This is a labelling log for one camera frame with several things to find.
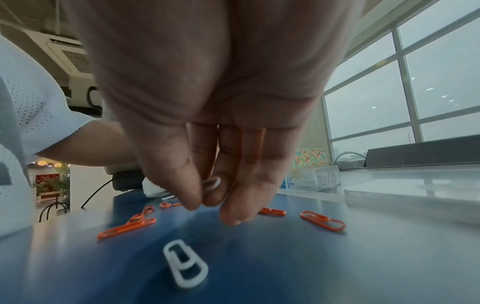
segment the white paper clip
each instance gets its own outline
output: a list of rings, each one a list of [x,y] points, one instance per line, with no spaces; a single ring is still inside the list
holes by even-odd
[[[175,251],[170,250],[173,246],[178,245],[188,256],[188,261],[181,262],[179,256]],[[208,265],[202,260],[189,246],[185,245],[184,241],[177,239],[171,241],[163,248],[163,254],[170,266],[173,278],[176,284],[181,288],[193,288],[202,283],[209,272]],[[191,279],[184,279],[180,270],[187,270],[193,265],[197,264],[200,268],[200,273]]]

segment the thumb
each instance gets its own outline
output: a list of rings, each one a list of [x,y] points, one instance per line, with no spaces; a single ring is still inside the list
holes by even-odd
[[[143,173],[175,195],[186,209],[197,209],[204,191],[191,158],[186,125],[156,126],[154,132],[148,133],[141,138],[129,134]]]

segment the black handle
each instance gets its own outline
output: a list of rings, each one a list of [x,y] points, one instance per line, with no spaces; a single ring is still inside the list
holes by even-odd
[[[94,109],[97,109],[99,110],[100,112],[103,111],[102,107],[101,106],[96,106],[92,103],[92,100],[90,99],[90,92],[91,91],[98,91],[99,89],[95,86],[91,86],[88,88],[88,90],[86,91],[86,102],[88,103],[89,106],[91,106],[92,108]]]

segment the ceiling air conditioner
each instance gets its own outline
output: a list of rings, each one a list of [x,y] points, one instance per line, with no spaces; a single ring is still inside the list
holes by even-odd
[[[24,30],[68,75],[92,79],[87,53],[80,41]]]

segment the finger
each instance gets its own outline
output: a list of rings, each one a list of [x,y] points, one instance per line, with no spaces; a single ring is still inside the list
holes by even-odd
[[[303,128],[267,130],[255,170],[250,177],[237,179],[220,217],[227,220],[249,221],[275,196],[298,146]]]
[[[218,128],[218,157],[215,161],[212,177],[220,178],[217,189],[207,193],[203,199],[205,206],[218,206],[230,191],[242,153],[242,131],[236,127],[220,126]]]
[[[261,159],[264,142],[264,129],[243,129],[241,137],[241,160],[235,178],[234,189],[249,184]],[[231,194],[220,209],[220,218],[226,224],[238,224],[239,219],[232,217],[232,203],[228,203]]]
[[[175,195],[186,209],[197,209],[202,203],[202,180],[191,158],[186,125],[156,125],[152,130],[134,145],[143,173]]]
[[[193,162],[202,180],[210,177],[217,155],[219,129],[216,125],[188,125]]]

